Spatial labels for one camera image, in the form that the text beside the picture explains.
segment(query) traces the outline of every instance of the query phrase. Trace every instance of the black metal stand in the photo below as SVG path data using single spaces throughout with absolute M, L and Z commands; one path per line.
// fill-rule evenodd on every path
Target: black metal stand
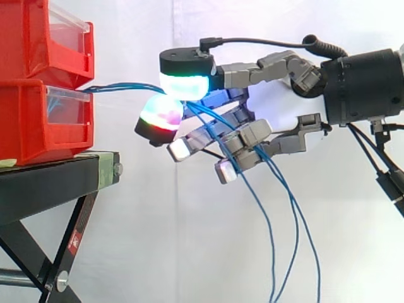
M 0 270 L 0 285 L 37 288 L 40 303 L 81 302 L 68 286 L 69 273 L 98 190 L 119 182 L 121 170 L 118 153 L 87 153 L 62 162 L 0 169 L 0 246 L 21 269 Z M 75 198 L 51 262 L 20 220 Z

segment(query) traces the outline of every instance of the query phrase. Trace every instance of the blue wire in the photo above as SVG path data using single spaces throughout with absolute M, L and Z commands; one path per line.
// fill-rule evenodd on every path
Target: blue wire
M 220 116 L 217 113 L 213 112 L 211 109 L 209 109 L 209 108 L 207 108 L 207 107 L 205 107 L 203 105 L 195 104 L 195 103 L 191 103 L 191 102 L 186 102 L 186 104 L 188 105 L 189 109 L 194 114 L 196 114 L 196 113 L 195 113 L 194 110 L 192 110 L 191 107 L 197 108 L 198 110 L 204 112 L 205 114 L 208 114 L 209 116 L 214 117 L 218 121 L 226 124 L 230 129 L 232 129 L 232 130 L 235 129 L 222 116 Z M 292 213 L 294 215 L 294 221 L 295 221 L 296 236 L 295 236 L 294 251 L 293 251 L 293 254 L 292 254 L 292 259 L 290 260 L 290 263 L 289 263 L 289 266 L 288 266 L 287 273 L 286 273 L 284 281 L 282 283 L 281 289 L 280 289 L 277 297 L 275 298 L 275 302 L 277 302 L 279 300 L 280 296 L 282 295 L 282 293 L 283 293 L 283 291 L 285 289 L 285 286 L 286 286 L 287 280 L 288 280 L 288 278 L 290 276 L 290 272 L 292 271 L 292 267 L 293 267 L 294 261 L 296 259 L 297 250 L 298 250 L 298 247 L 299 247 L 299 221 L 298 221 L 297 214 L 296 214 L 296 209 L 297 209 L 297 211 L 299 212 L 299 215 L 300 215 L 300 217 L 301 217 L 301 219 L 303 221 L 304 228 L 306 230 L 306 234 L 307 234 L 307 237 L 309 239 L 309 242 L 310 242 L 313 254 L 314 254 L 314 258 L 316 260 L 316 268 L 317 268 L 317 275 L 318 275 L 317 302 L 319 303 L 320 299 L 321 299 L 321 269 L 320 269 L 320 265 L 319 265 L 319 259 L 318 259 L 317 250 L 316 250 L 314 242 L 312 240 L 311 233 L 310 233 L 308 224 L 306 222 L 306 219 L 304 217 L 304 214 L 303 214 L 298 202 L 296 201 L 293 193 L 291 192 L 285 178 L 283 177 L 282 173 L 280 172 L 280 169 L 276 166 L 276 164 L 272 161 L 272 159 L 262 149 L 256 147 L 255 150 L 258 153 L 258 155 L 267 163 L 267 165 L 271 169 L 272 173 L 279 180 L 279 182 L 282 184 L 282 186 L 287 190 L 289 198 L 290 198 L 290 204 L 291 204 L 291 207 L 292 207 Z
M 272 231 L 272 226 L 271 226 L 271 222 L 270 219 L 262 205 L 262 203 L 260 202 L 258 196 L 256 195 L 255 191 L 253 190 L 253 188 L 251 187 L 250 183 L 248 182 L 247 178 L 245 177 L 244 173 L 241 171 L 240 167 L 238 166 L 237 162 L 235 162 L 232 154 L 229 152 L 229 150 L 227 149 L 227 147 L 222 143 L 222 141 L 220 140 L 220 138 L 217 136 L 217 134 L 215 134 L 211 128 L 211 126 L 198 114 L 198 112 L 195 110 L 195 108 L 193 106 L 189 107 L 189 110 L 191 112 L 193 112 L 193 114 L 198 117 L 198 119 L 205 125 L 206 129 L 208 130 L 208 132 L 211 134 L 211 136 L 214 137 L 214 139 L 218 142 L 218 144 L 220 145 L 220 147 L 222 148 L 224 154 L 226 155 L 226 157 L 232 162 L 232 164 L 234 165 L 235 170 L 240 173 L 242 179 L 244 180 L 244 182 L 246 183 L 246 186 L 248 187 L 248 189 L 250 190 L 251 194 L 254 196 L 254 199 L 256 200 L 259 209 L 262 211 L 265 220 L 266 220 L 266 224 L 268 226 L 268 230 L 270 233 L 270 241 L 271 241 L 271 249 L 272 249 L 272 267 L 271 267 L 271 274 L 272 274 L 272 290 L 271 290 L 271 298 L 273 297 L 273 294 L 275 293 L 275 283 L 276 283 L 276 277 L 275 277 L 275 241 L 273 239 L 273 231 Z
M 151 90 L 157 93 L 164 93 L 160 87 L 146 83 L 113 83 L 105 86 L 91 86 L 83 90 L 83 92 L 103 93 L 116 92 L 119 90 Z
M 306 218 L 305 218 L 305 216 L 304 216 L 298 202 L 296 201 L 294 195 L 290 191 L 289 186 L 286 183 L 285 178 L 283 177 L 282 173 L 280 172 L 280 169 L 276 166 L 274 161 L 262 149 L 258 148 L 258 150 L 259 150 L 260 157 L 262 157 L 265 160 L 265 162 L 268 164 L 268 166 L 270 167 L 270 169 L 272 170 L 272 172 L 274 174 L 275 174 L 275 172 L 274 172 L 274 170 L 273 170 L 273 168 L 271 166 L 273 166 L 275 168 L 275 171 L 277 172 L 277 174 L 275 174 L 275 177 L 282 183 L 282 185 L 288 191 L 289 195 L 291 197 L 293 197 L 294 207 L 296 207 L 297 211 L 299 212 L 299 216 L 302 219 L 304 228 L 306 230 L 307 238 L 309 239 L 310 246 L 311 246 L 311 249 L 313 251 L 314 259 L 316 261 L 317 279 L 318 279 L 317 280 L 317 301 L 316 302 L 320 303 L 320 301 L 321 301 L 321 268 L 320 268 L 320 262 L 319 262 L 316 246 L 314 245 L 314 241 L 312 239 L 312 236 L 311 236 L 310 229 L 309 229 L 309 226 L 307 224 Z M 295 249 L 295 251 L 294 251 L 294 256 L 292 257 L 293 261 L 291 261 L 291 264 L 293 264 L 293 262 L 294 262 L 295 252 L 297 252 L 297 249 Z M 289 266 L 287 276 L 290 273 L 290 269 L 291 269 L 291 265 Z M 275 299 L 275 302 L 279 299 L 280 294 L 278 294 L 277 298 Z
M 164 93 L 164 91 L 155 86 L 155 85 L 149 85 L 149 84 L 145 84 L 145 83 L 114 83 L 111 85 L 107 85 L 107 86 L 91 86 L 90 88 L 87 88 L 86 90 L 83 90 L 83 92 L 87 92 L 87 93 L 102 93 L 102 92 L 116 92 L 116 91 L 121 91 L 121 90 L 151 90 L 157 93 Z M 222 116 L 216 114 L 213 110 L 200 105 L 200 104 L 196 104 L 196 103 L 192 103 L 192 102 L 185 102 L 190 111 L 193 112 L 194 115 L 196 115 L 201 121 L 202 123 L 206 126 L 207 131 L 210 133 L 210 135 L 212 137 L 214 137 L 219 145 L 221 145 L 223 152 L 226 154 L 227 158 L 232 162 L 233 166 L 235 167 L 235 169 L 237 170 L 238 173 L 240 173 L 240 175 L 242 176 L 244 182 L 246 183 L 247 187 L 249 188 L 249 190 L 252 192 L 252 195 L 254 196 L 254 199 L 257 201 L 261 211 L 264 213 L 265 219 L 267 221 L 268 224 L 268 229 L 270 230 L 270 237 L 271 237 L 271 245 L 273 248 L 273 262 L 272 262 L 272 279 L 273 279 L 273 289 L 271 291 L 271 297 L 270 297 L 270 303 L 272 302 L 272 298 L 275 292 L 275 244 L 273 242 L 273 234 L 272 234 L 272 228 L 271 228 L 271 224 L 269 221 L 269 218 L 264 210 L 264 208 L 262 207 L 261 202 L 259 201 L 258 197 L 256 196 L 255 192 L 253 191 L 251 185 L 248 183 L 245 175 L 241 172 L 240 168 L 238 167 L 237 163 L 235 162 L 235 160 L 233 159 L 233 157 L 231 156 L 230 152 L 226 149 L 226 147 L 222 144 L 221 140 L 219 139 L 219 137 L 213 132 L 211 126 L 209 124 L 207 124 L 201 117 L 200 115 L 196 112 L 196 110 L 203 112 L 205 114 L 208 114 L 209 116 L 215 118 L 216 120 L 222 122 L 223 124 L 227 125 L 231 130 L 235 130 L 235 127 L 233 127 L 230 123 L 228 123 Z M 318 271 L 318 291 L 317 291 L 317 302 L 320 302 L 320 295 L 321 295 L 321 270 L 320 270 L 320 265 L 319 265 L 319 259 L 318 259 L 318 254 L 315 248 L 315 245 L 313 243 L 312 237 L 311 237 L 311 233 L 309 230 L 309 227 L 307 225 L 306 219 L 304 218 L 304 215 L 302 213 L 302 210 L 300 209 L 299 204 L 297 203 L 294 195 L 292 194 L 291 190 L 289 189 L 287 182 L 285 180 L 285 178 L 283 177 L 282 173 L 280 172 L 279 168 L 276 166 L 276 164 L 272 161 L 272 159 L 267 156 L 267 154 L 261 150 L 260 148 L 255 148 L 256 152 L 260 155 L 260 157 L 267 163 L 267 165 L 269 166 L 269 168 L 271 169 L 271 171 L 274 173 L 275 177 L 281 182 L 281 184 L 285 187 L 285 189 L 287 190 L 288 194 L 289 194 L 289 198 L 290 198 L 290 202 L 292 205 L 292 212 L 294 214 L 294 219 L 295 219 L 295 226 L 296 226 L 296 242 L 295 242 L 295 248 L 294 248 L 294 253 L 292 255 L 292 259 L 290 261 L 288 270 L 287 270 L 287 274 L 285 275 L 285 279 L 282 283 L 281 289 L 279 291 L 279 294 L 277 295 L 277 297 L 275 298 L 275 302 L 277 302 L 277 300 L 280 298 L 285 286 L 286 286 L 286 282 L 288 280 L 290 271 L 293 267 L 293 263 L 295 261 L 295 257 L 297 254 L 297 248 L 299 245 L 299 222 L 297 220 L 297 216 L 296 216 L 296 212 L 295 212 L 295 208 L 297 209 L 297 211 L 299 212 L 299 215 L 303 221 L 305 230 L 306 230 L 306 234 L 307 237 L 309 238 L 309 242 L 311 245 L 311 248 L 313 250 L 313 254 L 314 257 L 316 259 L 316 266 L 317 266 L 317 271 Z

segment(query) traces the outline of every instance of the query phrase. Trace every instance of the white backdrop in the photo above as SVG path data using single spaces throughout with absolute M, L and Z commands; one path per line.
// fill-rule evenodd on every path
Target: white backdrop
M 350 54 L 398 49 L 404 38 L 398 1 L 70 0 L 55 1 L 96 29 L 97 77 L 158 84 L 158 54 L 201 37 L 246 36 L 299 42 L 308 33 Z M 228 45 L 219 64 L 255 61 L 279 49 Z M 318 58 L 303 53 L 319 62 Z M 263 88 L 258 95 L 268 97 Z M 122 181 L 99 194 L 71 273 L 84 303 L 267 302 L 270 245 L 265 221 L 241 180 L 222 186 L 215 160 L 196 155 L 176 166 L 133 132 L 148 92 L 96 96 L 97 149 L 121 153 Z M 367 131 L 366 124 L 359 124 Z M 388 151 L 404 165 L 404 134 Z M 301 155 L 279 156 L 317 245 L 324 303 L 403 302 L 404 220 L 375 182 L 352 135 L 335 129 Z M 279 287 L 294 244 L 287 195 L 260 165 L 247 173 L 272 220 Z M 56 253 L 73 204 L 24 223 L 49 257 Z M 0 265 L 10 266 L 5 254 Z M 0 287 L 1 302 L 36 302 L 34 290 Z M 281 303 L 315 302 L 316 272 L 302 233 Z

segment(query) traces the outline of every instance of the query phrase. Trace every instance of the stacked red bins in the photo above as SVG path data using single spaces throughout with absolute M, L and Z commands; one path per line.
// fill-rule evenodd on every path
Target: stacked red bins
M 93 26 L 48 0 L 0 0 L 0 166 L 93 145 Z

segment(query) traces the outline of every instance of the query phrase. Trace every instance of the black cylindrical motor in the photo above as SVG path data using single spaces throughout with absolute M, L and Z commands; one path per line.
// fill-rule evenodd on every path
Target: black cylindrical motor
M 341 57 L 321 67 L 329 124 L 395 116 L 404 109 L 403 68 L 391 49 Z

